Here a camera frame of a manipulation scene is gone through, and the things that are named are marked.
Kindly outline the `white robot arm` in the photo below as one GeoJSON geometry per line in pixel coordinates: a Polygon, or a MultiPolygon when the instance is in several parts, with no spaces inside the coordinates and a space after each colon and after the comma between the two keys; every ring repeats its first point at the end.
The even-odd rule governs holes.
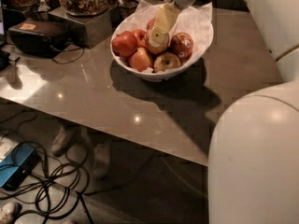
{"type": "Polygon", "coordinates": [[[282,83],[234,102],[208,155],[209,224],[299,224],[299,0],[245,0],[282,83]]]}

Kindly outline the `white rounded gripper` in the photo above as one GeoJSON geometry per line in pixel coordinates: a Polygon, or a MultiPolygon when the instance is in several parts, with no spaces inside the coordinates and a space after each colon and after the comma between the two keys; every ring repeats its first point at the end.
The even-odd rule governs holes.
{"type": "Polygon", "coordinates": [[[165,4],[161,5],[155,23],[152,27],[149,37],[151,45],[162,45],[168,38],[168,33],[177,22],[180,10],[178,8],[187,8],[195,0],[164,0],[165,4]]]}

